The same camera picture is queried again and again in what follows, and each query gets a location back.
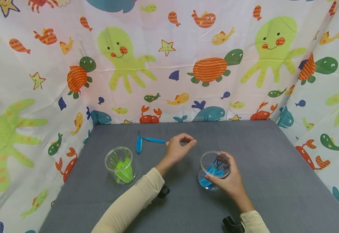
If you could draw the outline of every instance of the clear plastic cup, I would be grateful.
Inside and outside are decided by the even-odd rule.
[[[216,176],[219,179],[225,179],[230,174],[230,164],[228,158],[216,150],[207,151],[200,158],[198,182],[207,190],[217,190],[215,184],[212,184],[204,178],[206,174]]]
[[[129,184],[137,176],[133,154],[127,147],[116,147],[105,157],[105,166],[119,184]]]

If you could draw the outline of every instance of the gray table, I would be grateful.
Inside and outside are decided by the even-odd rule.
[[[139,177],[166,152],[164,144],[143,142],[135,152],[137,131],[169,140],[181,132],[198,141],[189,155],[164,177],[170,194],[155,199],[127,232],[226,232],[222,219],[238,210],[221,191],[197,183],[199,159],[208,150],[235,157],[255,208],[272,233],[339,233],[339,203],[282,131],[272,121],[98,125],[80,153],[40,233],[89,233],[106,209],[135,182],[116,184],[107,175],[105,155],[126,146],[139,164]]]

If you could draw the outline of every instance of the red crab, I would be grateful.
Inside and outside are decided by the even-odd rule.
[[[66,155],[68,157],[72,157],[74,155],[76,155],[76,158],[72,159],[66,169],[64,170],[64,172],[61,171],[62,169],[62,165],[63,165],[63,161],[62,161],[62,158],[59,158],[59,162],[55,162],[55,167],[57,168],[58,171],[61,172],[61,174],[63,175],[63,182],[66,182],[72,168],[74,167],[75,163],[76,163],[76,160],[77,160],[77,154],[75,152],[75,149],[73,149],[72,147],[69,148],[70,149],[70,152],[68,152]]]
[[[312,170],[322,170],[330,164],[330,161],[329,160],[322,161],[321,157],[317,156],[316,157],[316,163],[319,166],[319,168],[314,166],[314,163],[313,163],[312,159],[309,157],[309,154],[303,148],[304,146],[307,146],[311,149],[316,149],[317,146],[313,145],[312,142],[314,142],[314,140],[309,139],[302,146],[296,146],[295,148],[298,150],[298,152],[301,154],[301,156],[304,158],[304,160],[309,164],[309,166],[312,168]]]
[[[267,112],[267,111],[259,111],[263,106],[267,105],[269,102],[263,102],[260,107],[258,108],[258,110],[256,110],[256,113],[254,113],[250,120],[270,120],[270,115],[274,113],[274,111],[277,109],[278,104],[276,104],[275,106],[270,106],[270,110],[272,110],[272,113]]]
[[[51,1],[54,2],[56,6],[58,6],[58,3],[56,0],[51,0]],[[35,6],[37,6],[36,7],[37,13],[40,13],[39,7],[44,6],[45,3],[48,3],[51,6],[51,8],[54,8],[54,5],[51,2],[49,2],[49,0],[28,0],[28,5],[31,7],[32,12],[35,12]]]
[[[144,115],[144,112],[148,111],[150,109],[150,107],[145,108],[145,106],[143,105],[141,108],[141,118],[140,118],[140,123],[141,124],[145,124],[145,123],[159,123],[159,119],[162,116],[162,111],[160,110],[160,108],[158,108],[158,110],[154,109],[154,113],[157,116],[152,116],[152,115]]]

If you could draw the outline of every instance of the beige sleeve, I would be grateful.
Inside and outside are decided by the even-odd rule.
[[[122,233],[159,194],[164,179],[152,168],[106,210],[92,233]]]
[[[241,221],[243,223],[245,233],[270,233],[262,219],[262,216],[260,216],[256,210],[241,214]]]

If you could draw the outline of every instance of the turtle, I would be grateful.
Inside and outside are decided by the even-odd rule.
[[[241,49],[233,49],[226,54],[225,58],[212,57],[197,61],[193,66],[193,72],[187,73],[191,78],[192,83],[202,81],[202,86],[209,86],[211,81],[220,82],[222,75],[229,76],[230,71],[227,66],[238,65],[241,63],[243,51]]]
[[[79,66],[70,66],[70,69],[67,74],[67,83],[70,89],[68,95],[73,93],[73,98],[77,99],[81,93],[80,88],[83,86],[88,88],[89,83],[93,81],[86,73],[96,69],[96,62],[91,57],[82,57]]]
[[[333,57],[324,57],[314,63],[314,56],[311,54],[309,59],[301,62],[299,69],[301,69],[299,80],[304,85],[307,81],[314,83],[316,77],[313,76],[314,72],[321,74],[331,74],[338,68],[338,61]]]

